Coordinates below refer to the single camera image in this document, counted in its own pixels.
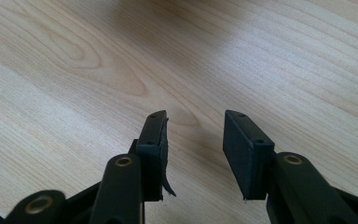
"screw hole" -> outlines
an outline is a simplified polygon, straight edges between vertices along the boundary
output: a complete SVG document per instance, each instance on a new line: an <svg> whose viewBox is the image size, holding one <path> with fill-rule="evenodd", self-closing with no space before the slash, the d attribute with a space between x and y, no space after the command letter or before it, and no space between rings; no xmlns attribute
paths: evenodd
<svg viewBox="0 0 358 224"><path fill-rule="evenodd" d="M288 162L290 164L294 164L294 165L299 165L302 163L302 160L299 157L294 156L294 155L287 155L287 156L283 157L283 159L286 162Z"/></svg>
<svg viewBox="0 0 358 224"><path fill-rule="evenodd" d="M129 157L120 158L115 162L116 166L128 166L131 163L132 163L132 159Z"/></svg>
<svg viewBox="0 0 358 224"><path fill-rule="evenodd" d="M53 199L48 195L40 195L39 197L32 200L25 207L27 214L38 214L48 209L53 204Z"/></svg>

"black mechanical linkage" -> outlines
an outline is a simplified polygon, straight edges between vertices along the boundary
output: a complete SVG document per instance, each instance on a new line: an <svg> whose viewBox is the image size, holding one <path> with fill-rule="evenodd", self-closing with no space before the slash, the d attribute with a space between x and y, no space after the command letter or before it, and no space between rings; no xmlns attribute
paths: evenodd
<svg viewBox="0 0 358 224"><path fill-rule="evenodd" d="M68 200L57 190L39 191L19 202L4 223L145 223L144 202L162 200L162 187L176 196L166 177L167 121L164 110L148 116L129 153L107 163L101 183Z"/></svg>
<svg viewBox="0 0 358 224"><path fill-rule="evenodd" d="M247 200L264 200L272 224L356 224L358 198L332 188L305 157L275 154L274 143L247 116L226 111L227 160Z"/></svg>

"wooden table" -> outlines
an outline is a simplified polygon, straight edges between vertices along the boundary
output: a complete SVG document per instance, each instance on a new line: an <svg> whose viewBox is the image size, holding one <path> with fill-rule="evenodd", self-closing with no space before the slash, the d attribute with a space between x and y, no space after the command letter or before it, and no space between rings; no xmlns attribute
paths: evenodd
<svg viewBox="0 0 358 224"><path fill-rule="evenodd" d="M269 223L222 151L224 112L358 196L358 1L0 0L0 215L101 180L170 117L177 198L147 223Z"/></svg>

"wood grain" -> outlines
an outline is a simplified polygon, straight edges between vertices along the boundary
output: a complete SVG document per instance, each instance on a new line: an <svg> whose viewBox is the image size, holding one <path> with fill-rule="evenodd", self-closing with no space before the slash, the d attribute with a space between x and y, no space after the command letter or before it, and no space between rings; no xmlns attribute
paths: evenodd
<svg viewBox="0 0 358 224"><path fill-rule="evenodd" d="M224 111L358 196L358 1L0 0L0 215L99 181L170 117L178 197L147 223L269 223L222 152Z"/></svg>

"light wood surface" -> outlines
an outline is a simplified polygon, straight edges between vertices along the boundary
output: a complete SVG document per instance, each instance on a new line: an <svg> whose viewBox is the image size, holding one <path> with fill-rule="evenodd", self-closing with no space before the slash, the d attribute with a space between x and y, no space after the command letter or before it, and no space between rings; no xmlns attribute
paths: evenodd
<svg viewBox="0 0 358 224"><path fill-rule="evenodd" d="M358 1L0 0L0 215L70 197L166 109L177 198L147 223L269 223L222 151L224 112L358 196Z"/></svg>

